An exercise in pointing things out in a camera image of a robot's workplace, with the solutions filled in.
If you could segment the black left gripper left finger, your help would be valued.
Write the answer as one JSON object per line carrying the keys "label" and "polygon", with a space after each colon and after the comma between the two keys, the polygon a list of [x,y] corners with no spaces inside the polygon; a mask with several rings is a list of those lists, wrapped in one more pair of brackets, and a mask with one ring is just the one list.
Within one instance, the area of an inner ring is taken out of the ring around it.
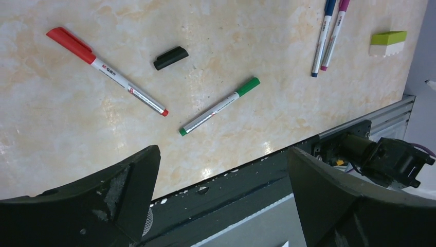
{"label": "black left gripper left finger", "polygon": [[1,246],[136,246],[160,165],[152,145],[35,197],[1,200]]}

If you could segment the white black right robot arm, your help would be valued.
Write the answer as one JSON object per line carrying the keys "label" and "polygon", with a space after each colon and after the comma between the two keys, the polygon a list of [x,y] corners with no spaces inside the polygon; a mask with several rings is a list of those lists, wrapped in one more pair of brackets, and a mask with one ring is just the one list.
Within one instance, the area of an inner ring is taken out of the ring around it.
{"label": "white black right robot arm", "polygon": [[374,142],[345,134],[338,156],[349,163],[345,173],[386,189],[435,200],[435,189],[422,187],[417,179],[424,166],[435,164],[435,156],[415,144],[386,137]]}

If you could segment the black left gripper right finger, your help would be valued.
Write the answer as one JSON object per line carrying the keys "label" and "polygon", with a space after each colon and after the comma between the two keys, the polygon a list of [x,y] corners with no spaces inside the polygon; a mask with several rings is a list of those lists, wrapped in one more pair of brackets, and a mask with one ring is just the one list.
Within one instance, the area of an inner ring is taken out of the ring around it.
{"label": "black left gripper right finger", "polygon": [[296,147],[287,164],[307,246],[435,246],[435,200],[369,183]]}

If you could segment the black marker cap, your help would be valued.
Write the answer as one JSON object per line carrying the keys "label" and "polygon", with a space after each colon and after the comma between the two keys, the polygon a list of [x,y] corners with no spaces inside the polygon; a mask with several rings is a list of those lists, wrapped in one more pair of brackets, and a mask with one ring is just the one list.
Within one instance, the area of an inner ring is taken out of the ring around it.
{"label": "black marker cap", "polygon": [[188,56],[189,56],[188,52],[184,48],[178,46],[159,55],[156,58],[156,60],[153,62],[153,65],[157,70],[161,70]]}

